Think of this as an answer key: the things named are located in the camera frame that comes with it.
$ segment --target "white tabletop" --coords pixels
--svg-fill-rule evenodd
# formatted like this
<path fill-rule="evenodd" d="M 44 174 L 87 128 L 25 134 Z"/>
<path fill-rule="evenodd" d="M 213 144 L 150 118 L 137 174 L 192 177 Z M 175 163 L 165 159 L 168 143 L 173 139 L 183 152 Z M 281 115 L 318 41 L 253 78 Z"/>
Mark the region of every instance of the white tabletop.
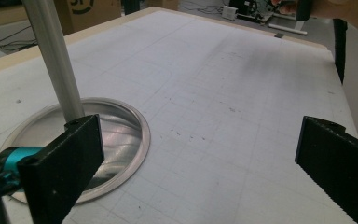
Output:
<path fill-rule="evenodd" d="M 134 106 L 152 139 L 129 181 L 64 223 L 352 223 L 295 163 L 303 116 L 356 135 L 327 49 L 156 11 L 68 50 L 81 97 Z M 0 147 L 55 104 L 41 57 L 0 70 Z"/>

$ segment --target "metal pole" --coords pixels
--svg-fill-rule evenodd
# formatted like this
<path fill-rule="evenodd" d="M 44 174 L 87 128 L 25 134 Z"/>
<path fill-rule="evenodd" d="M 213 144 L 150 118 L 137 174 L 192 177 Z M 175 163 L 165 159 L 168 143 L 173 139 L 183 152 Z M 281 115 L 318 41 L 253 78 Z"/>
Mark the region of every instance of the metal pole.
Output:
<path fill-rule="evenodd" d="M 84 117 L 53 0 L 22 0 L 66 122 Z"/>

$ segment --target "round metal plate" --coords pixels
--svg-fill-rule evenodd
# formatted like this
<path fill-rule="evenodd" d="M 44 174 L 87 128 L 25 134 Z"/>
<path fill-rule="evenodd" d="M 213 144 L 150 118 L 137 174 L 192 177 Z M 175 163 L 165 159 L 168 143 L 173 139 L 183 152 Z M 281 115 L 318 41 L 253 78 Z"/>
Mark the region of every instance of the round metal plate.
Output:
<path fill-rule="evenodd" d="M 105 98 L 84 99 L 82 105 L 86 115 L 100 115 L 105 159 L 77 203 L 102 196 L 124 183 L 142 164 L 150 146 L 147 122 L 132 106 Z M 64 124 L 59 105 L 45 108 L 24 121 L 1 150 L 46 146 L 64 132 Z M 23 192 L 12 196 L 26 203 Z"/>

